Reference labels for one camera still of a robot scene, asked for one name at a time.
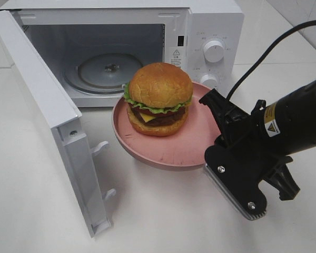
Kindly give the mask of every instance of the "microwave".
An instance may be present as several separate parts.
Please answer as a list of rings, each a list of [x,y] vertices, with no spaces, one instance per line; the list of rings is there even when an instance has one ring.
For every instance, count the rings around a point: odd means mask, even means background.
[[[114,106],[142,66],[167,62],[226,94],[243,13],[234,0],[9,0],[0,41],[40,135],[63,161],[88,231],[111,226],[79,107]]]

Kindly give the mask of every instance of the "open microwave door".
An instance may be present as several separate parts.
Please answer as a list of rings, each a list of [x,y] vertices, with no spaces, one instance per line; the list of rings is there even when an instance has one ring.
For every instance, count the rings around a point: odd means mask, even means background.
[[[81,112],[25,36],[12,14],[0,12],[0,40],[19,88],[38,129],[60,154],[91,237],[111,226],[92,156],[107,142],[90,148],[82,129]]]

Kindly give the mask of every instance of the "warning label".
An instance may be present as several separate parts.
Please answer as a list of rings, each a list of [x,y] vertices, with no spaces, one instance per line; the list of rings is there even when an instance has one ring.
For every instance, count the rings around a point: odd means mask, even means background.
[[[275,119],[275,107],[276,103],[273,103],[267,106],[264,111],[264,127],[269,137],[273,137],[280,133],[280,129]]]
[[[170,47],[167,55],[166,62],[173,64],[177,67],[183,66],[183,55],[184,48],[183,47]]]

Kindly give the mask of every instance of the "timer knob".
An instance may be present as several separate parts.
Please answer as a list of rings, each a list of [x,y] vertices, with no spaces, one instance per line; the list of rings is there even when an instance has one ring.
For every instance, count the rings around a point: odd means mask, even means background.
[[[209,87],[209,88],[217,88],[218,87],[218,79],[215,75],[204,75],[200,78],[200,83]]]
[[[225,46],[218,40],[211,40],[203,46],[203,50],[206,60],[218,62],[223,57]]]

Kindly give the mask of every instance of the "cheese slice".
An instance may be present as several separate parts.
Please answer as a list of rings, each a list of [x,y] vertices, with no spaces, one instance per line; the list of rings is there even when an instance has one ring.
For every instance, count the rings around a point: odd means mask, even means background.
[[[141,112],[139,114],[141,115],[141,117],[145,121],[145,123],[147,123],[150,120],[153,120],[153,119],[156,118],[155,116],[147,115],[147,114],[144,114],[144,113],[141,113]]]

